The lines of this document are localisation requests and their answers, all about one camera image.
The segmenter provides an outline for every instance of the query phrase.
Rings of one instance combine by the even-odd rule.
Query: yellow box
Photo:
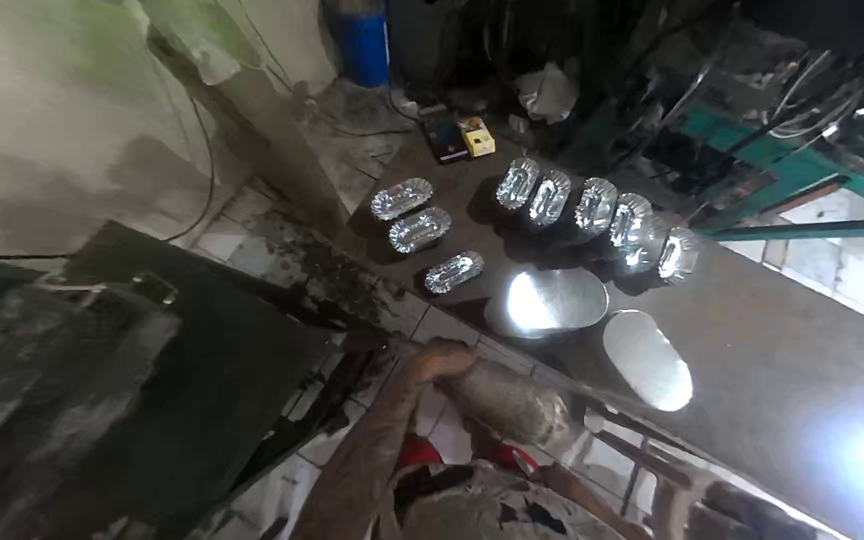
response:
[[[496,140],[489,133],[482,118],[478,116],[462,118],[459,120],[459,129],[462,131],[468,153],[474,158],[496,152]]]

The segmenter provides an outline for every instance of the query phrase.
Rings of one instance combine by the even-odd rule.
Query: oval foil container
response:
[[[429,269],[425,274],[425,288],[434,294],[446,294],[455,286],[481,274],[485,264],[481,254],[462,251]]]
[[[509,171],[495,190],[495,200],[502,208],[514,211],[529,200],[532,187],[539,178],[539,164],[528,157],[517,157],[509,163]]]
[[[661,256],[658,276],[667,284],[680,284],[690,276],[699,261],[699,237],[685,227],[669,231]]]
[[[575,227],[589,237],[604,233],[612,222],[617,199],[618,190],[606,178],[586,178],[575,206]]]
[[[655,268],[664,253],[668,234],[666,220],[653,216],[649,226],[642,229],[637,242],[619,248],[619,272],[629,276]]]
[[[425,178],[409,178],[372,197],[372,215],[389,221],[423,205],[432,198],[432,184]]]
[[[554,169],[545,173],[529,206],[529,221],[539,227],[555,223],[569,201],[571,190],[572,179],[566,173]]]
[[[622,193],[615,201],[615,216],[608,229],[613,247],[623,249],[639,245],[652,227],[652,204],[636,193]]]
[[[451,225],[452,216],[433,206],[393,223],[389,229],[389,242],[399,253],[413,253],[444,235]]]

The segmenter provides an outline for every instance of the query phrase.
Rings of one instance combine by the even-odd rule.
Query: blue container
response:
[[[389,83],[385,14],[345,14],[331,9],[332,36],[342,50],[344,72],[360,87]]]

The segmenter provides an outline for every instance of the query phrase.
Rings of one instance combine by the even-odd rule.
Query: metal table surface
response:
[[[433,205],[452,216],[436,247],[396,257],[388,225],[369,215],[371,197],[337,238],[378,273],[486,333],[486,300],[530,257],[528,245],[499,235],[483,218],[482,197],[521,153],[508,141],[497,142],[496,153],[442,166],[416,133],[375,187],[414,176],[429,181]],[[619,190],[626,186],[611,180]],[[429,298],[418,278],[466,250],[484,257],[483,274]],[[606,288],[610,311],[649,313],[688,363],[694,396],[685,408],[661,412],[633,399],[616,401],[628,389],[596,352],[596,326],[540,341],[506,341],[789,505],[864,540],[864,315],[711,241],[683,285],[635,297],[613,282]]]

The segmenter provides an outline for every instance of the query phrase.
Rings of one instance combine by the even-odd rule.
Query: teal metal frame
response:
[[[738,123],[725,112],[704,104],[693,104],[683,117],[678,131],[720,151],[729,149],[755,131],[755,128]],[[834,177],[845,177],[842,187],[864,197],[863,175],[811,148],[798,150],[797,146],[784,139],[764,135],[739,150],[735,156],[749,165],[768,169],[778,180],[697,224],[696,229],[699,231],[714,240],[864,237],[864,221],[730,228],[743,219],[759,215]],[[699,194],[698,202],[711,202],[731,187],[726,182],[715,184]]]

